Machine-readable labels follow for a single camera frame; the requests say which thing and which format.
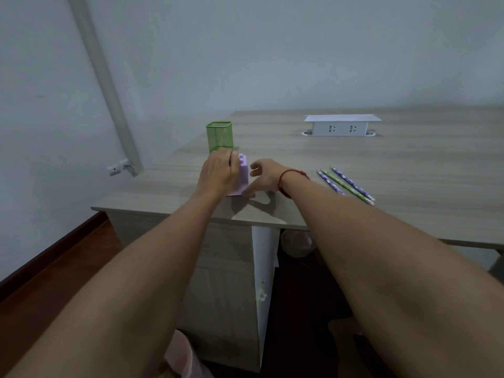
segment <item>forearm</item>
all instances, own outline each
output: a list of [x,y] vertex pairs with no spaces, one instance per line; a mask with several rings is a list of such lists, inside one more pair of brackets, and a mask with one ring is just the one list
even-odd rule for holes
[[217,203],[212,195],[195,196],[126,247],[72,299],[13,376],[144,376],[155,370]]
[[284,175],[282,186],[366,335],[396,372],[434,376],[452,374],[456,366],[470,375],[480,364],[488,371],[501,367],[496,353],[504,337],[504,290],[497,281],[377,208],[294,172]]

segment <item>left hand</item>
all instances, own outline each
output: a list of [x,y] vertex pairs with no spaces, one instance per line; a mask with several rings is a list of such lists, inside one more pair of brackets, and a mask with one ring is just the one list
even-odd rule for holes
[[195,195],[214,195],[219,200],[236,189],[240,158],[236,151],[219,148],[203,164]]

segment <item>pink building block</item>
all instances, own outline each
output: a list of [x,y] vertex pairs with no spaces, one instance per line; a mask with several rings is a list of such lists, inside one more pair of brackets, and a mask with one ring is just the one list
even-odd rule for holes
[[247,166],[247,157],[244,154],[239,154],[240,157],[240,176],[238,177],[238,184],[236,191],[230,193],[228,196],[238,196],[249,186],[249,167]]

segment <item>hand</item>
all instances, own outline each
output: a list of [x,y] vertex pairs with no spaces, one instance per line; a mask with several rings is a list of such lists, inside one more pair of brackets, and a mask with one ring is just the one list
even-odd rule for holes
[[250,168],[252,169],[250,176],[258,176],[258,178],[243,191],[243,195],[247,197],[253,196],[256,191],[278,191],[280,176],[289,169],[273,159],[256,160]]
[[219,201],[236,189],[240,158],[236,151],[219,148],[205,160],[194,195],[209,194]]

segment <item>green mesh pen holder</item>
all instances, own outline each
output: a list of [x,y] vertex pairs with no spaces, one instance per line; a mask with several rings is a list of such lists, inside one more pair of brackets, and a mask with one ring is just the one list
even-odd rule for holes
[[212,122],[206,125],[208,149],[210,152],[219,147],[233,148],[233,127],[231,122]]

